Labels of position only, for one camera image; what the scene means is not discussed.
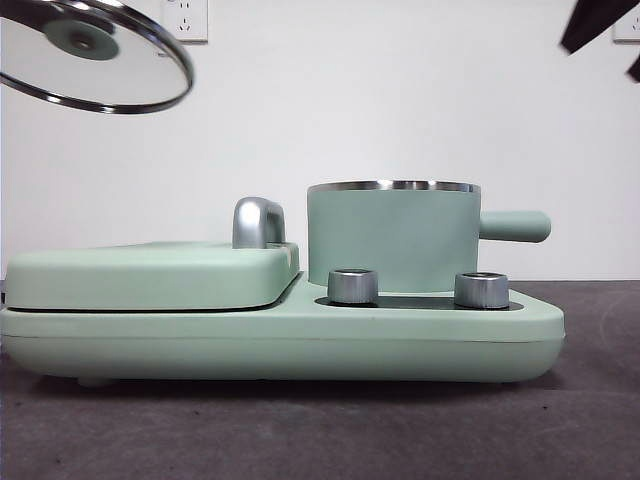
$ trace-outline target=stainless steel rim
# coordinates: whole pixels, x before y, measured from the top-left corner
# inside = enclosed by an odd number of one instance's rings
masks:
[[[445,190],[450,192],[480,193],[478,185],[437,180],[365,180],[361,182],[322,183],[309,187],[307,192],[341,190]]]
[[[461,273],[460,275],[462,275],[463,277],[469,277],[469,278],[486,278],[486,279],[493,279],[493,278],[502,278],[504,277],[504,274],[502,273],[493,273],[493,272],[471,272],[471,273]]]
[[[184,48],[182,48],[182,45],[164,28],[137,10],[115,0],[29,0],[29,2],[48,5],[59,4],[70,8],[80,8],[78,4],[81,4],[83,5],[81,7],[83,13],[90,13],[101,20],[116,24],[143,36],[178,64],[186,77],[187,88],[176,97],[157,103],[104,104],[49,92],[7,75],[4,72],[0,72],[0,83],[4,83],[27,95],[66,107],[88,110],[90,112],[115,114],[141,114],[165,110],[179,103],[193,88],[193,65],[189,59],[189,55]]]

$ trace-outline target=mint green pot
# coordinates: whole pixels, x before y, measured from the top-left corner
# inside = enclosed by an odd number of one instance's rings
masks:
[[[453,290],[475,272],[478,239],[540,242],[541,212],[480,212],[480,187],[436,181],[341,182],[307,195],[309,281],[326,285],[338,268],[378,272],[383,292]]]

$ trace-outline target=glass lid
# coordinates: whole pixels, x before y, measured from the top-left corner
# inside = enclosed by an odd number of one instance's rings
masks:
[[[0,81],[34,97],[101,113],[149,113],[189,93],[180,43],[115,0],[0,0]]]

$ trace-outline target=chrome handle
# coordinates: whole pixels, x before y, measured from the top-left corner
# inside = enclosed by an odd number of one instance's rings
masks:
[[[233,248],[267,248],[267,243],[284,243],[282,207],[260,197],[238,201],[233,213]]]

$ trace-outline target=white wall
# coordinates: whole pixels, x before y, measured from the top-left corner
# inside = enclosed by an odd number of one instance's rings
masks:
[[[552,217],[543,244],[482,242],[483,269],[640,278],[640,85],[624,76],[639,49],[607,32],[567,57],[573,3],[212,0],[210,44],[188,47],[197,86],[175,109],[101,116],[5,89],[4,262],[226,241],[245,195],[279,201],[306,248],[309,185],[428,178]]]

